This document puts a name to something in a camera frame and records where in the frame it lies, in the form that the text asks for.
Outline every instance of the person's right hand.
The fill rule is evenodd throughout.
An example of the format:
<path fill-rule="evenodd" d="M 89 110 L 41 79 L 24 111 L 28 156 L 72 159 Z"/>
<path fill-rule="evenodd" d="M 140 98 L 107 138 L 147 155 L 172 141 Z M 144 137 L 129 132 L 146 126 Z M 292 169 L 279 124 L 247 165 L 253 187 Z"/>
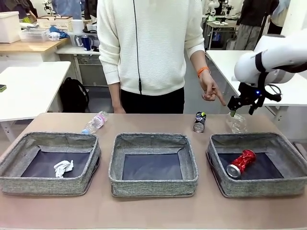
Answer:
<path fill-rule="evenodd" d="M 122 106 L 119 106 L 119 107 L 114 107 L 114 113 L 115 114 L 125 114 L 126 111 L 124 110 Z"/>

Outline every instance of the orange wristband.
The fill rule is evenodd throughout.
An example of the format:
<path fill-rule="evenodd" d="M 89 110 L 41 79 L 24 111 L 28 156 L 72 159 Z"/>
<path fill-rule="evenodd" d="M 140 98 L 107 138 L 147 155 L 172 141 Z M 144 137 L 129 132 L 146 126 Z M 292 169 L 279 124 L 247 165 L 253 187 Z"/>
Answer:
<path fill-rule="evenodd" d="M 200 70 L 198 70 L 198 72 L 197 72 L 198 78 L 200 78 L 200 75 L 201 75 L 202 72 L 204 72 L 204 70 L 208 70 L 210 72 L 210 74 L 211 74 L 211 71 L 209 70 L 208 67 L 203 67 Z"/>

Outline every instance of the black backpack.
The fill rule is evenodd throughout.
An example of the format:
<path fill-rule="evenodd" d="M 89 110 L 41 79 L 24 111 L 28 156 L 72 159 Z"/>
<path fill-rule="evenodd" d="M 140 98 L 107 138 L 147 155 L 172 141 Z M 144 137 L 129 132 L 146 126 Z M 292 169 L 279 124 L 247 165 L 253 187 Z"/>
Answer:
<path fill-rule="evenodd" d="M 85 87 L 76 79 L 67 78 L 59 89 L 63 113 L 85 113 L 90 101 Z"/>

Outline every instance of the crumpled white tissue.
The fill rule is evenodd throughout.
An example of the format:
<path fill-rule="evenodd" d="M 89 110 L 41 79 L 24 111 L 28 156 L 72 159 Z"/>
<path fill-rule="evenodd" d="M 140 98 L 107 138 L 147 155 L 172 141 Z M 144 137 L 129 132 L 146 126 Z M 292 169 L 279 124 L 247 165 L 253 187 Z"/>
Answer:
<path fill-rule="evenodd" d="M 57 163 L 54 167 L 57 178 L 63 178 L 63 174 L 65 172 L 69 172 L 73 169 L 73 160 L 69 161 L 61 161 Z"/>

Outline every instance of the black can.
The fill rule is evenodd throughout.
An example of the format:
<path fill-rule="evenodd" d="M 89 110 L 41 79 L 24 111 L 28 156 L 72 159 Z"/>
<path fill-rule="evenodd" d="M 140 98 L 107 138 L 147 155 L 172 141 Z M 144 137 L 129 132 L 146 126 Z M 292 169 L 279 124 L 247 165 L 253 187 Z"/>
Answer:
<path fill-rule="evenodd" d="M 207 115 L 204 112 L 198 112 L 196 114 L 193 130 L 197 133 L 202 133 L 205 130 L 205 122 Z"/>

